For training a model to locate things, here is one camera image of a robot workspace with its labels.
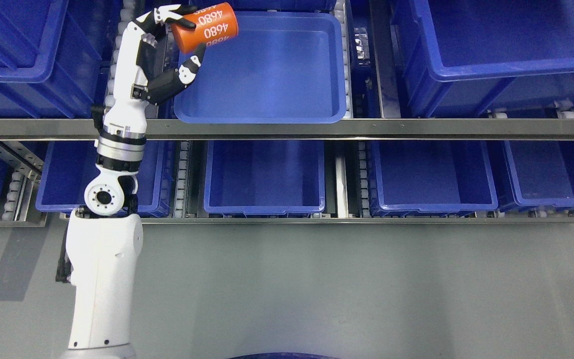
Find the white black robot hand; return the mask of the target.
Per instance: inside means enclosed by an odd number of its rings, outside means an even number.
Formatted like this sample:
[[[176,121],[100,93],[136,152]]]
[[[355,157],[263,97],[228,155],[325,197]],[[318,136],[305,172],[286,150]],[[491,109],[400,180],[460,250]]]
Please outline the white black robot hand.
[[[146,133],[145,109],[171,99],[193,84],[202,66],[206,44],[200,43],[192,56],[178,69],[148,75],[147,52],[155,51],[157,41],[169,24],[195,30],[196,23],[187,16],[196,6],[169,4],[154,7],[126,25],[116,63],[112,96],[115,100],[103,118],[94,119],[100,137],[128,144],[143,142]]]

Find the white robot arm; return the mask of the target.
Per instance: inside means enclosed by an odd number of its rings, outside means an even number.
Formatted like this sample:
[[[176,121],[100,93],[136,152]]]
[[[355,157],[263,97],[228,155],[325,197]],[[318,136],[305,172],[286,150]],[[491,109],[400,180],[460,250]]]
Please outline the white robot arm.
[[[145,105],[117,100],[95,122],[99,171],[71,212],[65,239],[76,289],[62,359],[134,359],[131,316],[136,263],[144,242],[137,173],[144,156]]]

